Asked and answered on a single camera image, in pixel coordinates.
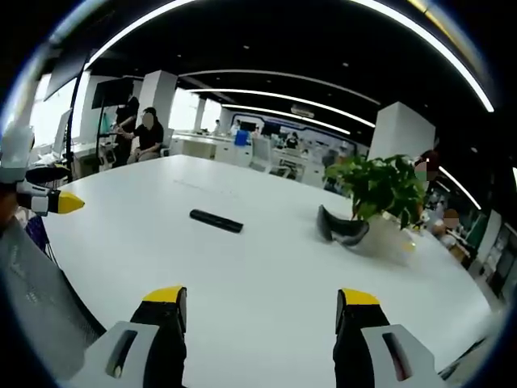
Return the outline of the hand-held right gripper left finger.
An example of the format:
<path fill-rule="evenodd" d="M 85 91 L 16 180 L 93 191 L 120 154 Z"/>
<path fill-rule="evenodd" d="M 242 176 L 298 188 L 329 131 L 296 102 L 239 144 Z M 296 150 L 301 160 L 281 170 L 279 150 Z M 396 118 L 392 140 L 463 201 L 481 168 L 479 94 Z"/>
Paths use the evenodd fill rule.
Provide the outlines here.
<path fill-rule="evenodd" d="M 186 329 L 187 288 L 157 289 L 86 350 L 71 386 L 182 387 Z"/>

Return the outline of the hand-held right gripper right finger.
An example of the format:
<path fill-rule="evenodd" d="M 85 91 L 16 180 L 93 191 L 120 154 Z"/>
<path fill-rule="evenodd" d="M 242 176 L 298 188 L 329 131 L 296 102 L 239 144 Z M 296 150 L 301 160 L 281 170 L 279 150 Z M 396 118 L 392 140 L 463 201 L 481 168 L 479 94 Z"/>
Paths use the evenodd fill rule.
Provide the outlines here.
<path fill-rule="evenodd" d="M 369 293 L 338 291 L 335 334 L 337 387 L 446 386 L 433 354 L 402 325 L 390 323 Z"/>

